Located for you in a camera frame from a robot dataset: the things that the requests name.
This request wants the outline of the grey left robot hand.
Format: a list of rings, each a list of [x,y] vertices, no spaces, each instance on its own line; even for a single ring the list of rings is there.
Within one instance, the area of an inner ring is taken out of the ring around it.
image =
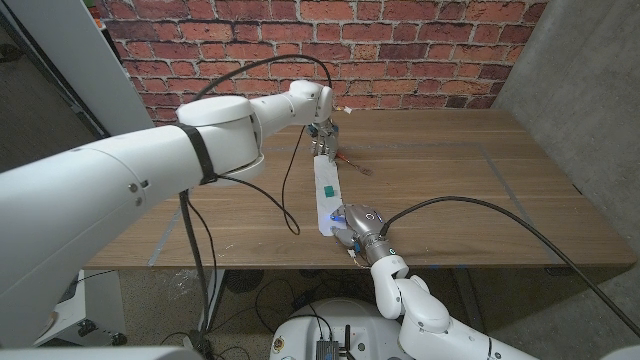
[[[321,123],[312,123],[306,128],[311,137],[311,153],[314,156],[325,155],[334,162],[338,152],[339,128],[331,119]]]

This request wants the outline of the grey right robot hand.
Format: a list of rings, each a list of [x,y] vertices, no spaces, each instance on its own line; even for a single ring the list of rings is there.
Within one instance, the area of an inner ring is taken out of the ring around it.
[[[330,215],[330,219],[343,224],[342,228],[331,226],[331,233],[354,254],[362,254],[370,265],[396,254],[381,234],[384,219],[374,208],[344,204]]]

